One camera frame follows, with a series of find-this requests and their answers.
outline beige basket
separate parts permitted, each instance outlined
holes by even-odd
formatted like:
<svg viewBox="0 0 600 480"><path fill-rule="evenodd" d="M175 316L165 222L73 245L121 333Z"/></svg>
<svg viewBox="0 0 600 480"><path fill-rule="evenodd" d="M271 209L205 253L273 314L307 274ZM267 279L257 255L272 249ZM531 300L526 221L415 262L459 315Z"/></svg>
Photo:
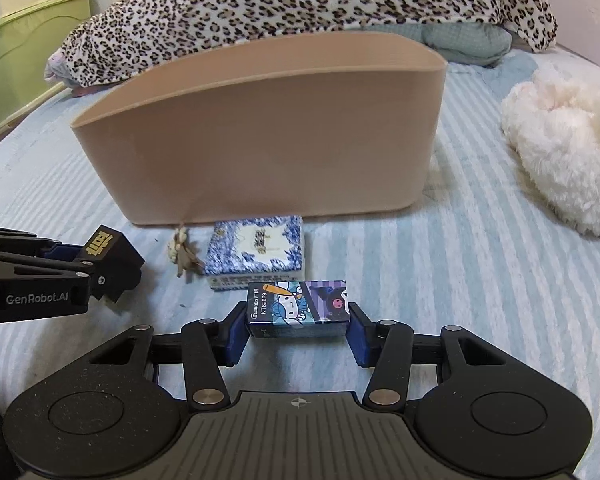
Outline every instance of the beige basket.
<svg viewBox="0 0 600 480"><path fill-rule="evenodd" d="M394 34L259 40L148 70L72 128L134 224L396 210L422 192L445 67Z"/></svg>

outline white plush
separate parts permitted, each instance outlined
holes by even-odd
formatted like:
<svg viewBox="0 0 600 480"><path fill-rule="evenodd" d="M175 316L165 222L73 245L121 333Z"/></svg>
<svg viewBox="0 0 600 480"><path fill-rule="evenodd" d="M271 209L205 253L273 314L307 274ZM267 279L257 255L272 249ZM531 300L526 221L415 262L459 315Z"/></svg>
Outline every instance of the white plush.
<svg viewBox="0 0 600 480"><path fill-rule="evenodd" d="M538 69L502 102L502 129L558 216L600 236L600 87Z"/></svg>

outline mattress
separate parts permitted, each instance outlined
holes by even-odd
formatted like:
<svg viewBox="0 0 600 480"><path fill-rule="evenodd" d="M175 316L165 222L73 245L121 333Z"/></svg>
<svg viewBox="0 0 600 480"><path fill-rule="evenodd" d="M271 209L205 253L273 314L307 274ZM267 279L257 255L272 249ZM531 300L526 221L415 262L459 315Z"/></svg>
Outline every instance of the mattress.
<svg viewBox="0 0 600 480"><path fill-rule="evenodd" d="M513 84L538 63L567 71L575 63L552 56L516 52L493 70L450 64L421 199L395 213L308 219L306 278L346 279L350 300L371 319L431 334L462 325L576 393L594 421L577 474L600 480L600 239L556 219L500 131L500 100ZM245 299L244 291L213 292L201 278L178 279L166 255L172 231L136 228L122 216L68 126L100 97L59 94L0 144L0 226L74 244L111 226L146 259L142 282L117 304L92 299L81 316L0 325L1 411L129 326L177 332L201 317L221 319ZM202 254L211 230L190 229ZM222 374L232 396L263 388L362 396L370 371L356 367L338 338L252 340ZM182 368L161 367L160 384L182 398ZM434 385L432 367L415 367L409 397Z"/></svg>

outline green plastic drawer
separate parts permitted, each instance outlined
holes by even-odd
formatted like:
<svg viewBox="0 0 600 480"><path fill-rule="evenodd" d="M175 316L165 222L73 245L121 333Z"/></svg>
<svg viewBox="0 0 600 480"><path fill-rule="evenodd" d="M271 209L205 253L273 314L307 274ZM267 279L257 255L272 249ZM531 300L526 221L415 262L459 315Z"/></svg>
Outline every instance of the green plastic drawer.
<svg viewBox="0 0 600 480"><path fill-rule="evenodd" d="M46 60L90 15L89 0L46 0L0 19L0 122L49 90Z"/></svg>

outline small box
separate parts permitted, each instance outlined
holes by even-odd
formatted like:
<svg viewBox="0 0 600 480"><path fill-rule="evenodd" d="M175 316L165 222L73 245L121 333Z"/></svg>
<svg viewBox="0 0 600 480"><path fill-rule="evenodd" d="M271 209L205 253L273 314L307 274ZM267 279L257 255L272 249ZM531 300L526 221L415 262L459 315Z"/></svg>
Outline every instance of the small box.
<svg viewBox="0 0 600 480"><path fill-rule="evenodd" d="M254 337L344 335L349 325L347 284L343 281L250 283L247 324Z"/></svg>
<svg viewBox="0 0 600 480"><path fill-rule="evenodd" d="M250 282L304 280L304 236L299 216L217 222L206 252L213 290L248 288Z"/></svg>

